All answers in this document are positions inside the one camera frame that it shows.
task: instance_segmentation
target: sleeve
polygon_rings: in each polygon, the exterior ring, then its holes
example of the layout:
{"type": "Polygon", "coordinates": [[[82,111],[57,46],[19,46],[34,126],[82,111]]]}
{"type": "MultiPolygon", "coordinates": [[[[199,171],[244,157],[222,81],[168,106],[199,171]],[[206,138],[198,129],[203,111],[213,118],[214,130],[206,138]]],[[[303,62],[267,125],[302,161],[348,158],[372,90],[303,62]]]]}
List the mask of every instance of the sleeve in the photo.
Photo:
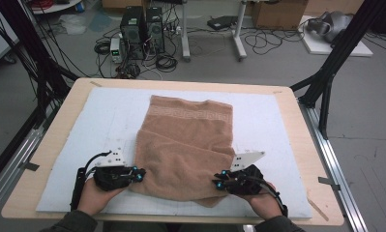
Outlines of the sleeve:
{"type": "Polygon", "coordinates": [[[41,232],[93,232],[97,222],[81,211],[67,213],[63,219],[41,232]]]}
{"type": "Polygon", "coordinates": [[[257,232],[305,232],[290,219],[284,216],[273,217],[255,227],[257,232]]]}

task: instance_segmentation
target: cardboard box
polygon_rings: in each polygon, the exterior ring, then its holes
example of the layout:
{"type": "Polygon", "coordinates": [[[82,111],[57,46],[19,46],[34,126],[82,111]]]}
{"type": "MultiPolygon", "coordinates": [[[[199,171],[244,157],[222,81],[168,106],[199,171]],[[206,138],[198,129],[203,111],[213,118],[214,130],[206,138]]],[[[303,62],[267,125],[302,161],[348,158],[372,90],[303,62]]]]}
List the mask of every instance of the cardboard box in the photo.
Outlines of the cardboard box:
{"type": "Polygon", "coordinates": [[[244,15],[249,15],[251,16],[252,15],[252,11],[253,11],[253,6],[255,5],[254,2],[247,2],[247,6],[245,8],[245,13],[244,15]]]}
{"type": "Polygon", "coordinates": [[[147,6],[147,0],[102,0],[103,8],[125,9],[128,6],[147,6]]]}
{"type": "Polygon", "coordinates": [[[321,16],[325,12],[340,11],[344,14],[356,14],[364,0],[310,0],[305,15],[321,16]]]}
{"type": "Polygon", "coordinates": [[[253,26],[273,30],[297,30],[309,0],[282,0],[277,4],[256,3],[253,26]]]}

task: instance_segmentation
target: electronic device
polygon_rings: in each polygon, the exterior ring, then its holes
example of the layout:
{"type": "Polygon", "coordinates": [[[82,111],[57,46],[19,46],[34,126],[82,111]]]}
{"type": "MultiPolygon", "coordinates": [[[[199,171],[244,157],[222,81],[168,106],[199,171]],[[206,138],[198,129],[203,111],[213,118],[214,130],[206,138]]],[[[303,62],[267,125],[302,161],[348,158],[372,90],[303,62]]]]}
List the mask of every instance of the electronic device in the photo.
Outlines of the electronic device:
{"type": "Polygon", "coordinates": [[[261,171],[253,165],[265,156],[265,152],[236,154],[229,170],[223,170],[214,176],[213,180],[218,190],[226,190],[230,194],[257,195],[260,193],[271,194],[278,202],[282,214],[288,217],[288,208],[283,205],[280,193],[264,180],[261,171]]]}
{"type": "Polygon", "coordinates": [[[143,60],[143,44],[147,40],[147,26],[143,8],[131,6],[125,8],[120,23],[120,31],[123,36],[123,47],[130,60],[143,60]]]}
{"type": "Polygon", "coordinates": [[[121,34],[130,43],[144,43],[147,39],[143,8],[131,6],[124,9],[120,23],[121,34]]]}
{"type": "Polygon", "coordinates": [[[172,4],[183,4],[183,0],[156,0],[157,2],[165,2],[165,3],[172,3],[172,4]]]}
{"type": "Polygon", "coordinates": [[[237,16],[221,16],[207,21],[207,25],[214,30],[218,31],[223,28],[228,28],[233,24],[236,24],[238,20],[237,16]]]}
{"type": "Polygon", "coordinates": [[[70,204],[72,211],[77,209],[84,184],[92,173],[94,173],[93,177],[96,185],[105,191],[121,189],[131,183],[142,182],[146,173],[145,170],[136,166],[125,166],[122,159],[123,154],[121,152],[109,151],[95,155],[84,167],[77,169],[72,202],[70,204]],[[104,157],[104,159],[98,161],[90,170],[87,170],[92,161],[100,157],[104,157]]]}
{"type": "Polygon", "coordinates": [[[123,49],[120,43],[120,38],[112,38],[110,42],[111,59],[114,63],[120,64],[123,62],[123,49]]]}
{"type": "Polygon", "coordinates": [[[308,20],[307,30],[315,32],[326,42],[333,44],[339,39],[351,20],[351,15],[342,12],[325,12],[318,18],[308,20]]]}
{"type": "Polygon", "coordinates": [[[165,52],[163,34],[163,10],[159,7],[151,7],[145,10],[147,23],[148,42],[150,50],[154,48],[156,53],[165,52]]]}

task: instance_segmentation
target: wooden table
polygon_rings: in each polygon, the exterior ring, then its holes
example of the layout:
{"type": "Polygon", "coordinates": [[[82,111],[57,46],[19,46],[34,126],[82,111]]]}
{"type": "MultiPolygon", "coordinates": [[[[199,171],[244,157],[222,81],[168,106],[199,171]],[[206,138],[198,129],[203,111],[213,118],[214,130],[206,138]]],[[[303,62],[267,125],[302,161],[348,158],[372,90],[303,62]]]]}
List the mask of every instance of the wooden table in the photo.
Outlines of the wooden table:
{"type": "MultiPolygon", "coordinates": [[[[53,163],[63,149],[66,138],[80,114],[87,97],[93,88],[115,87],[135,89],[165,89],[208,92],[232,92],[274,95],[277,99],[283,123],[289,137],[293,154],[298,164],[306,188],[308,200],[312,206],[312,218],[294,220],[297,224],[342,225],[343,216],[338,201],[328,185],[318,183],[318,177],[326,178],[312,137],[307,128],[298,102],[288,87],[237,85],[216,83],[193,83],[171,81],[122,80],[81,78],[77,80],[57,113],[45,137],[31,158],[32,163],[40,166],[37,171],[25,170],[13,193],[2,210],[4,218],[62,218],[60,213],[36,212],[42,192],[53,163]]],[[[174,216],[140,216],[99,214],[99,220],[130,221],[165,221],[165,222],[200,222],[200,223],[243,223],[256,224],[259,218],[247,217],[174,217],[174,216]]]]}

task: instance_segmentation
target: towel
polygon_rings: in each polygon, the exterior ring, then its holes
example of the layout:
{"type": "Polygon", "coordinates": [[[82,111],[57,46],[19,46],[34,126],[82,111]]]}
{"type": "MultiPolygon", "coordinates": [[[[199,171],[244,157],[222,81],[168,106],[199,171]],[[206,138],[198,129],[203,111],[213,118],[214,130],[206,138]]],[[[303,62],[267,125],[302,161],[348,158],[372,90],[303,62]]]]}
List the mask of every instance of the towel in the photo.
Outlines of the towel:
{"type": "Polygon", "coordinates": [[[230,168],[231,143],[231,105],[152,96],[134,157],[146,174],[130,190],[214,207],[227,195],[212,180],[230,168]]]}

